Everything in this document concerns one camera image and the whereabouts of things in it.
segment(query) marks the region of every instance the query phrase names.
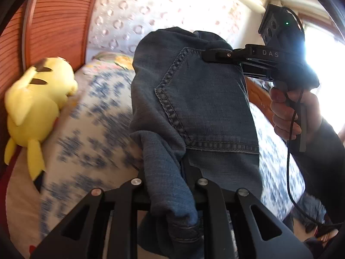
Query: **hand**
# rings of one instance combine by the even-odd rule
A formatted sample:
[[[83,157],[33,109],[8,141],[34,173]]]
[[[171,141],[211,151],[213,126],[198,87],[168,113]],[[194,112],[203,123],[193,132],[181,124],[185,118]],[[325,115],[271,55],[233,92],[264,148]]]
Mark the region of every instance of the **hand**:
[[[287,92],[287,95],[292,101],[297,102],[300,96],[300,91],[290,91]],[[272,88],[270,90],[270,96],[272,99],[271,109],[274,113],[274,131],[282,139],[289,140],[290,124],[294,110],[291,107],[286,106],[286,97],[284,93],[277,88]],[[303,103],[307,109],[307,142],[309,142],[313,138],[315,132],[320,128],[322,122],[319,101],[315,94],[305,90],[303,92],[301,103]],[[301,127],[295,122],[292,129],[291,139],[294,140],[296,139],[296,135],[301,133]]]

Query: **yellow stuffed animal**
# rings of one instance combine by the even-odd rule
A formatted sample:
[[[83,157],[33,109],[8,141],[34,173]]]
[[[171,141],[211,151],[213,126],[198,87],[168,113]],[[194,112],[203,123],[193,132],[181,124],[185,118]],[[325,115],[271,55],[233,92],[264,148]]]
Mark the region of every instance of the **yellow stuffed animal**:
[[[27,147],[33,181],[45,170],[41,143],[46,139],[67,102],[77,91],[71,65],[63,58],[45,58],[30,67],[5,94],[10,139],[5,148],[8,165],[17,145]]]

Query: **device handle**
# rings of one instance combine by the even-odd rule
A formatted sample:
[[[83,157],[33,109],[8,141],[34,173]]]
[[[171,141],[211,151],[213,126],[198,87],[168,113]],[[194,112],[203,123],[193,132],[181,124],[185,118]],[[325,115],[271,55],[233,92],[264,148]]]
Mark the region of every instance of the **device handle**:
[[[274,81],[274,86],[281,90],[286,97],[286,105],[296,111],[298,116],[296,123],[301,127],[301,134],[296,135],[295,140],[291,140],[289,143],[291,154],[304,153],[306,151],[307,143],[307,109],[303,103],[297,104],[296,102],[289,99],[287,92],[289,91],[286,83],[281,81]]]

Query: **screw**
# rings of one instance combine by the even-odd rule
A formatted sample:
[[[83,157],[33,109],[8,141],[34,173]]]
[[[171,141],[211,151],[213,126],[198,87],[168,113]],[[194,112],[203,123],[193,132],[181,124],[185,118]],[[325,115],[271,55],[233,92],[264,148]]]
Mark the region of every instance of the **screw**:
[[[240,196],[242,196],[242,197],[246,197],[246,196],[249,195],[249,192],[248,192],[247,189],[241,188],[241,189],[238,190],[238,194],[239,194]]]
[[[205,179],[205,178],[200,178],[198,180],[198,184],[201,185],[201,186],[206,186],[208,184],[208,180]]]
[[[99,196],[101,193],[102,193],[102,190],[99,189],[99,188],[94,188],[94,189],[91,191],[91,195],[93,195],[93,196]]]
[[[131,183],[134,186],[138,186],[141,184],[141,179],[140,178],[134,178],[134,179],[132,179]]]

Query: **black cable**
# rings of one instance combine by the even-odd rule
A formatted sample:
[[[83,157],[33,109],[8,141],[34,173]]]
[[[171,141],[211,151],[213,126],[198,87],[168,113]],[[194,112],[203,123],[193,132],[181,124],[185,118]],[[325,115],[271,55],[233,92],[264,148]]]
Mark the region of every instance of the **black cable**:
[[[303,38],[305,38],[304,29],[303,29],[303,24],[302,24],[300,18],[299,18],[299,17],[296,15],[296,13],[295,13],[292,9],[290,9],[289,7],[283,6],[282,9],[287,10],[288,12],[290,12],[290,13],[294,16],[294,18],[296,19],[298,25],[299,25],[300,28],[301,28],[301,32],[303,33]]]
[[[297,106],[301,104],[301,99],[303,96],[303,90],[301,90],[300,96],[298,98],[297,101]],[[289,141],[287,144],[287,164],[286,164],[286,184],[287,184],[287,193],[289,195],[289,198],[292,202],[292,204],[294,205],[294,207],[306,218],[308,218],[310,221],[312,221],[314,224],[316,224],[319,227],[334,227],[337,228],[339,226],[341,226],[343,223],[337,223],[337,224],[331,224],[331,225],[325,225],[317,220],[315,220],[313,217],[309,216],[306,212],[304,212],[299,205],[294,201],[292,195],[291,195],[291,191],[290,191],[290,176],[289,176],[289,167],[290,167],[290,142],[291,142],[291,138],[292,138],[292,129],[294,126],[294,121],[295,121],[295,117],[296,117],[296,110],[294,111],[294,114],[292,115],[292,119],[291,119],[291,124],[290,124],[290,132],[289,132]]]

